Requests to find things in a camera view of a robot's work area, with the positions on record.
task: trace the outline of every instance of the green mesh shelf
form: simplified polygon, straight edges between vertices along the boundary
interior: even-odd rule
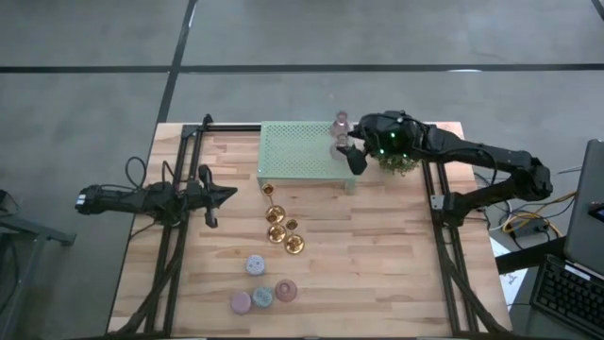
[[[346,160],[331,157],[330,126],[331,122],[262,122],[260,185],[268,179],[326,179],[354,186]]]

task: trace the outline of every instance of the gray floor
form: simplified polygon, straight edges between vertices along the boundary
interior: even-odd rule
[[[170,64],[186,3],[0,2],[0,66]],[[197,5],[183,64],[604,62],[603,31],[589,0],[210,0]],[[46,249],[19,339],[103,333],[132,216],[81,216],[74,198],[92,183],[125,184],[126,159],[146,157],[166,78],[0,75],[0,187],[25,217],[78,234],[72,248]],[[590,72],[180,75],[168,121],[405,109],[461,121],[466,138],[527,149],[558,170],[602,138],[603,87]],[[556,176],[554,196],[577,180]],[[554,222],[566,230],[568,217]]]

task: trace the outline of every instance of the brass object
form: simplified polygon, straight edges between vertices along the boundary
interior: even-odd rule
[[[268,240],[272,243],[281,243],[285,240],[285,236],[287,235],[287,231],[283,226],[279,224],[274,224],[271,228],[268,229],[267,236]]]
[[[262,185],[262,193],[268,197],[268,200],[271,202],[271,205],[275,205],[275,203],[273,203],[273,198],[272,195],[275,192],[275,187],[271,184],[264,184]]]
[[[287,230],[295,230],[298,228],[298,223],[296,220],[291,219],[285,223],[285,228],[287,228]]]
[[[281,206],[272,206],[264,214],[266,220],[271,223],[280,223],[285,218],[285,209]]]
[[[275,187],[272,186],[271,184],[264,184],[262,185],[262,193],[265,196],[270,196],[275,192]]]
[[[290,254],[299,254],[304,250],[304,239],[298,234],[291,234],[285,240],[285,250]]]

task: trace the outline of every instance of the green plant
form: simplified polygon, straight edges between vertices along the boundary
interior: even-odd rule
[[[393,175],[399,173],[403,177],[419,164],[418,161],[410,159],[407,155],[380,155],[377,156],[377,161],[379,162],[379,167],[384,171]]]

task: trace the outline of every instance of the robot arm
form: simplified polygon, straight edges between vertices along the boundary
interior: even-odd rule
[[[468,142],[452,132],[419,122],[404,111],[364,115],[348,134],[364,140],[363,151],[354,145],[339,148],[355,175],[367,166],[366,155],[393,154],[428,162],[464,162],[510,173],[508,179],[471,193],[433,197],[432,206],[441,211],[443,222],[450,227],[461,226],[463,218],[476,208],[511,198],[542,200],[553,190],[549,169],[527,151]]]
[[[91,185],[80,191],[75,209],[82,214],[106,211],[143,213],[164,226],[175,226],[184,218],[186,211],[206,208],[206,224],[216,228],[218,221],[213,209],[219,208],[237,193],[237,188],[214,184],[207,165],[200,165],[198,173],[199,181],[187,181],[186,188],[178,193],[167,181],[134,191],[105,189],[111,185]]]

